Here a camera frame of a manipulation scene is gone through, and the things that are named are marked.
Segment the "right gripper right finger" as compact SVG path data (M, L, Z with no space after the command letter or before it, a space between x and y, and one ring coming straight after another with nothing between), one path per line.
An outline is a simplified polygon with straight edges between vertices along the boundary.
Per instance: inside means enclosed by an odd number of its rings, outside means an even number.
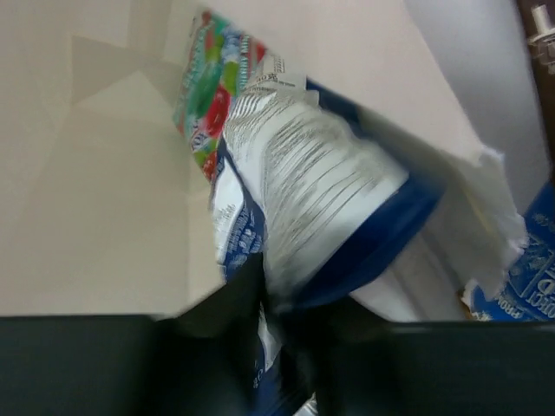
M389 322L351 298L281 318L322 415L551 415L550 323Z

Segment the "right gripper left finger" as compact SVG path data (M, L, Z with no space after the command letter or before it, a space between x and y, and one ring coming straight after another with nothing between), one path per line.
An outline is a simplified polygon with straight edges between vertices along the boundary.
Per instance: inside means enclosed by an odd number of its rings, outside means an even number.
M182 315L1 320L4 415L250 415L264 366L257 254Z

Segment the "beige paper bag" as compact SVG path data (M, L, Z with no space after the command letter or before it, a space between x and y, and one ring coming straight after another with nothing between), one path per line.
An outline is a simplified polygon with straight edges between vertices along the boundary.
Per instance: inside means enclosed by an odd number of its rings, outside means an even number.
M460 319L466 283L499 292L525 222L403 1L4 1L3 314L178 315L224 284L212 180L173 121L203 8L351 104L439 190L351 295L403 322Z

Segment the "dark blue snack packet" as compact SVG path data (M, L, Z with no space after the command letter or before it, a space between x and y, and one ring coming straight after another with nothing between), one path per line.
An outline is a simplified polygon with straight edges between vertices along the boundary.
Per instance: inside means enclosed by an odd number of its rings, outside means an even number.
M218 141L205 174L223 278L262 254L283 311L374 281L440 198L362 131L351 104L308 82L217 87L205 124Z

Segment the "green snack packet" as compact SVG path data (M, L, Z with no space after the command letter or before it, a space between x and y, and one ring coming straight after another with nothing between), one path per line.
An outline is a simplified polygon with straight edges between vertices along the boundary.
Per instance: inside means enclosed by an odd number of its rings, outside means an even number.
M262 154L286 107L303 99L306 76L206 8L194 17L189 41L173 121L212 180L219 141L239 165Z

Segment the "brown kettle chips bag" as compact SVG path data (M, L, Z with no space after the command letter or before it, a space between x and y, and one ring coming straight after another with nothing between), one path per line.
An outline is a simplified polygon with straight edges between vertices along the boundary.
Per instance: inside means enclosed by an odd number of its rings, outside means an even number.
M545 140L554 163L554 1L517 1L531 57Z

